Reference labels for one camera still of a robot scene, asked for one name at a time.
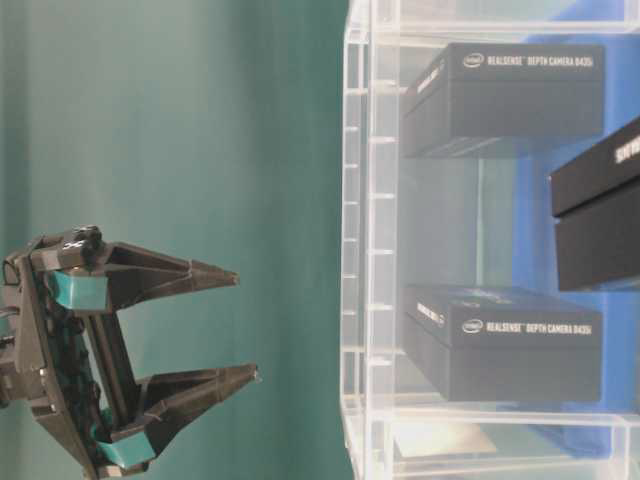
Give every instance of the black cardboard box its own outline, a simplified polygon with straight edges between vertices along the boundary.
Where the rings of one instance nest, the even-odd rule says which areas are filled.
[[[404,349],[449,401],[600,398],[600,313],[518,288],[408,286]]]
[[[551,174],[560,290],[635,289],[640,118]]]
[[[449,44],[403,97],[403,155],[601,134],[603,83],[602,46]]]

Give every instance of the black box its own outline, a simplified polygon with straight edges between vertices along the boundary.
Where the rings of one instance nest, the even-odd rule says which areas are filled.
[[[403,97],[403,155],[601,134],[603,83],[602,46],[449,44]]]
[[[602,316],[519,288],[409,286],[405,352],[449,401],[600,399]]]
[[[560,290],[637,288],[640,118],[551,174]]]

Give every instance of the gripper jaw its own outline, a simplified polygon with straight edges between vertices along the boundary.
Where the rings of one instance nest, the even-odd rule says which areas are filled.
[[[9,331],[0,335],[0,408],[28,401],[85,478],[147,471],[182,429],[256,378],[250,364],[136,380],[117,316],[143,301],[236,285],[233,272],[106,243],[85,226],[35,238],[2,273]]]

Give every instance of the clear acrylic box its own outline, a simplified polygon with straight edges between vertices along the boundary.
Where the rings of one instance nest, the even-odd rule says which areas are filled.
[[[640,115],[639,26],[638,0],[351,1],[344,38],[340,401],[354,478],[640,478],[640,294],[559,292],[548,178]],[[469,43],[602,46],[600,130],[472,138],[465,148],[407,154],[411,87],[447,46]],[[425,77],[418,89],[429,82]],[[451,122],[450,107],[442,108],[427,110],[418,136]],[[495,122],[492,113],[483,119],[487,125]],[[434,348],[407,338],[409,285],[519,287],[598,312],[598,399],[447,400],[405,348],[409,341],[427,353]],[[567,349],[568,361],[573,354]],[[509,373],[509,365],[503,368],[494,376]],[[464,375],[450,375],[465,386]]]

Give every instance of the green curtain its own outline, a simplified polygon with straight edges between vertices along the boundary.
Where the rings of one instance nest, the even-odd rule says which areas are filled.
[[[145,478],[347,479],[338,408],[347,0],[0,0],[3,250],[95,223],[237,271],[125,311],[137,376],[255,361],[264,382]],[[24,405],[0,477],[80,479]]]

